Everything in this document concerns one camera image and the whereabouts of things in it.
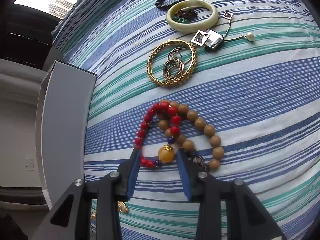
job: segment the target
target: blue gripper pad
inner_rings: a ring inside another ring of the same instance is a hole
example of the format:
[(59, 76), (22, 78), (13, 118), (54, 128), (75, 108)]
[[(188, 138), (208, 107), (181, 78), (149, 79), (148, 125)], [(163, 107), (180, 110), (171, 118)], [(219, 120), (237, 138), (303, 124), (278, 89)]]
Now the blue gripper pad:
[(127, 197), (128, 199), (131, 198), (134, 192), (134, 188), (136, 186), (137, 182), (137, 177), (140, 169), (140, 150), (133, 149), (133, 152), (131, 154), (130, 158), (133, 158), (133, 164), (132, 164), (132, 169), (129, 175), (129, 180), (128, 180), (128, 190), (127, 190)]
[(185, 154), (184, 150), (179, 149), (176, 153), (176, 161), (177, 161), (178, 171), (180, 174), (183, 192), (184, 192), (185, 196), (188, 198), (188, 201), (191, 201), (190, 180), (189, 180), (189, 176), (188, 176), (186, 167), (184, 165), (184, 162), (181, 158), (181, 154)]

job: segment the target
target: brown wooden bead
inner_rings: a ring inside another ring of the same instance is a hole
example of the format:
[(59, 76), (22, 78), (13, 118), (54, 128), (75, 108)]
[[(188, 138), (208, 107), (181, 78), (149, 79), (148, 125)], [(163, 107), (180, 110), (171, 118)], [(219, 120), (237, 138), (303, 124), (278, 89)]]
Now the brown wooden bead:
[(187, 113), (187, 118), (190, 122), (194, 122), (195, 120), (198, 119), (198, 113), (194, 110), (190, 110), (188, 113)]
[(191, 140), (185, 140), (185, 142), (183, 143), (183, 148), (187, 152), (192, 152), (195, 149), (195, 144)]
[(189, 106), (181, 104), (178, 106), (179, 114), (186, 115), (189, 112)]
[(179, 136), (176, 138), (176, 143), (179, 146), (182, 146), (185, 141), (186, 141), (186, 136), (183, 133), (179, 134)]
[(178, 107), (179, 106), (179, 103), (177, 101), (171, 101), (170, 102), (170, 106), (176, 106)]
[(209, 161), (209, 167), (216, 171), (220, 167), (220, 161), (212, 159)]
[(209, 143), (213, 148), (216, 148), (220, 146), (221, 138), (218, 135), (214, 135), (210, 138)]
[(214, 148), (212, 150), (212, 156), (217, 160), (221, 160), (224, 156), (224, 149), (221, 146)]
[(166, 137), (171, 137), (170, 128), (168, 128), (167, 130), (165, 130), (164, 135), (165, 135)]
[(205, 120), (203, 120), (202, 118), (198, 118), (197, 120), (195, 120), (195, 128), (198, 131), (203, 130), (205, 125), (206, 125)]
[(208, 137), (212, 137), (214, 136), (215, 132), (216, 132), (216, 129), (213, 125), (211, 124), (207, 124), (205, 127), (204, 127), (204, 130), (203, 130), (204, 134)]
[(167, 120), (160, 120), (159, 122), (159, 128), (162, 130), (162, 131), (165, 131), (167, 130), (168, 128), (170, 127), (170, 124)]
[(167, 116), (165, 113), (158, 113), (157, 116), (159, 120), (167, 119)]

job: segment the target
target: white pearl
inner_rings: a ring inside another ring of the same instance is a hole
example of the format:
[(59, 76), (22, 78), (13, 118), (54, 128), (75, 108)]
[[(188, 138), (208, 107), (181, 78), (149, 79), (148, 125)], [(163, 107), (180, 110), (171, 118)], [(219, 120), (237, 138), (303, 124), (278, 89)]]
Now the white pearl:
[(245, 37), (248, 41), (254, 41), (254, 34), (251, 32), (248, 32)]

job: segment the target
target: yellow amber bead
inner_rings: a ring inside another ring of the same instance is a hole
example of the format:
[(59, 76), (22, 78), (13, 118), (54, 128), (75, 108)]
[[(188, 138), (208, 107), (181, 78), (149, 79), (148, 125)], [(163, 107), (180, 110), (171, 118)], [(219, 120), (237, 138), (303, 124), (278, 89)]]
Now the yellow amber bead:
[(170, 163), (174, 158), (174, 150), (170, 145), (161, 147), (158, 151), (159, 160), (163, 163)]

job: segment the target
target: red bead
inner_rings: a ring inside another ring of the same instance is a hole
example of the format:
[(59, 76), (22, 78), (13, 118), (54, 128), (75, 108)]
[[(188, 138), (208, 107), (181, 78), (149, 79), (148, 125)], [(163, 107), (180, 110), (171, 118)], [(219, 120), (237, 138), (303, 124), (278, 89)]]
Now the red bead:
[(168, 108), (169, 108), (169, 102), (166, 102), (166, 101), (162, 101), (161, 103), (160, 103), (160, 109), (161, 110), (167, 110)]
[(146, 166), (147, 166), (148, 168), (150, 168), (150, 169), (155, 167), (153, 161), (147, 161)]
[(160, 107), (159, 103), (155, 103), (155, 104), (152, 105), (151, 109), (153, 109), (154, 111), (158, 112), (159, 111), (159, 107)]
[(149, 124), (146, 122), (142, 122), (140, 128), (141, 130), (147, 131), (149, 129)]
[(134, 139), (134, 144), (136, 144), (136, 145), (142, 145), (142, 143), (143, 143), (143, 140), (142, 139), (140, 139), (140, 138), (135, 138)]
[(172, 135), (178, 135), (180, 133), (180, 128), (177, 126), (171, 126), (170, 133)]
[(146, 166), (148, 160), (146, 158), (141, 158), (141, 165)]
[(181, 125), (182, 117), (181, 116), (172, 116), (171, 117), (171, 123), (175, 125)]
[(176, 115), (178, 112), (178, 108), (176, 106), (171, 106), (167, 109), (167, 113), (171, 116)]
[(142, 131), (142, 130), (139, 130), (138, 133), (137, 133), (138, 137), (140, 137), (140, 138), (145, 138), (146, 134), (147, 133), (145, 131)]
[(157, 114), (157, 111), (154, 109), (150, 108), (147, 112), (147, 115), (154, 117)]
[(150, 123), (152, 121), (152, 118), (153, 116), (150, 116), (148, 114), (146, 114), (144, 117), (143, 117), (143, 120), (147, 123)]

